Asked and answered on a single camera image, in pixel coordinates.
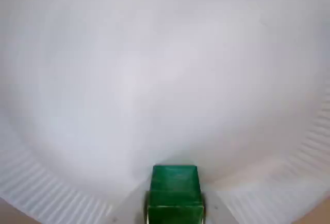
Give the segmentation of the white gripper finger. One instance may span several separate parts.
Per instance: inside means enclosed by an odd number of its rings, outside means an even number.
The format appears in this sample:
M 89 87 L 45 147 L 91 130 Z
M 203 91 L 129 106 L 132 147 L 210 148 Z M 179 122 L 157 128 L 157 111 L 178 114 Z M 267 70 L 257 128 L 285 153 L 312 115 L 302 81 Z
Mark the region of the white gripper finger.
M 205 217 L 203 223 L 230 224 L 234 217 L 214 191 L 203 191 Z
M 113 223 L 150 223 L 147 205 L 149 191 L 131 193 L 113 212 Z

